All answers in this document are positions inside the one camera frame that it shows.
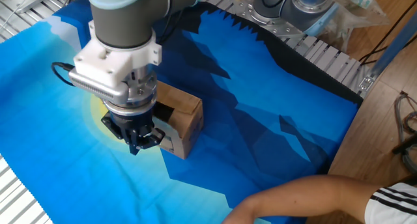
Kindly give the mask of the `person's bare hand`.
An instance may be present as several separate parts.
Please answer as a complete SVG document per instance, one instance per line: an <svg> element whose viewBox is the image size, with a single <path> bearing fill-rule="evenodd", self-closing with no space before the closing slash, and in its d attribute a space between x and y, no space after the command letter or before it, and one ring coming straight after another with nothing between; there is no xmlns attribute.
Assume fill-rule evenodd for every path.
<svg viewBox="0 0 417 224"><path fill-rule="evenodd" d="M254 224L256 207L250 203L240 203L222 221L222 224Z"/></svg>

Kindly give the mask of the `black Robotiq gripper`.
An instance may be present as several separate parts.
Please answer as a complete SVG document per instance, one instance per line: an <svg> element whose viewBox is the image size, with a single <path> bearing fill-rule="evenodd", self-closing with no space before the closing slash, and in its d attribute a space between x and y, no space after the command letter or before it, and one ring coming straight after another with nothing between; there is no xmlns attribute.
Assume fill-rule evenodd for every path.
<svg viewBox="0 0 417 224"><path fill-rule="evenodd" d="M133 155L140 149L158 146L165 137L165 132L154 128L152 110L134 116L117 115L108 111L102 118L103 125L119 140L123 140ZM137 137L142 136L137 145Z"/></svg>

